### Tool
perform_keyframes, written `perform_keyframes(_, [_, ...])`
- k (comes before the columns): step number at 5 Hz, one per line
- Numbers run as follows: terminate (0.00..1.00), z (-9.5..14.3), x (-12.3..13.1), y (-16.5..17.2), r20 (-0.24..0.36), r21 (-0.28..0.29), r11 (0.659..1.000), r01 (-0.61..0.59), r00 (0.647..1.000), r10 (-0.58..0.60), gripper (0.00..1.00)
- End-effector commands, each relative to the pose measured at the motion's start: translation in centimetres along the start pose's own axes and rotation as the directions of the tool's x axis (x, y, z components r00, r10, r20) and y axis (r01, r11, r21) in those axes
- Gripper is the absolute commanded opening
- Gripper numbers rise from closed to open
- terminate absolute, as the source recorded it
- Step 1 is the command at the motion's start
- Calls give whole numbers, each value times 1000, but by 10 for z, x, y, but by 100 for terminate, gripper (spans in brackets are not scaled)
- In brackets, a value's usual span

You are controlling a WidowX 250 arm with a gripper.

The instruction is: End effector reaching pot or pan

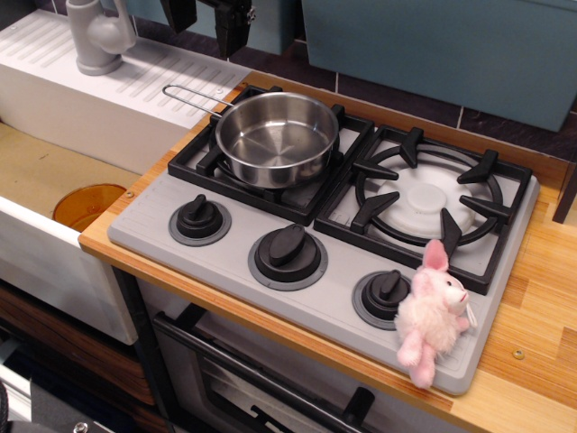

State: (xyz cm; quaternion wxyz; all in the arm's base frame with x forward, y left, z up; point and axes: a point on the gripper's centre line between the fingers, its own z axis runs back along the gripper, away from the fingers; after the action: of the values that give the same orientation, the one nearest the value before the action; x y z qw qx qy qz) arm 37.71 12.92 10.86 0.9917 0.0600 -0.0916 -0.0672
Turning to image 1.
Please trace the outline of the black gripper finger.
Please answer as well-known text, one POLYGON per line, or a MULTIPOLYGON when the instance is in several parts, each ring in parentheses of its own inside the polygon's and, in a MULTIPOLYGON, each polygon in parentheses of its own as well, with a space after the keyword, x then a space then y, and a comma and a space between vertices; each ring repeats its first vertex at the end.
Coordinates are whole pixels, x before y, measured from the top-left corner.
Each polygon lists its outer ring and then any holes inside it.
POLYGON ((215 34, 220 56, 230 58, 248 43, 255 8, 252 0, 217 1, 215 34))
POLYGON ((195 0, 161 0, 160 4, 173 32, 184 32, 197 22, 195 0))

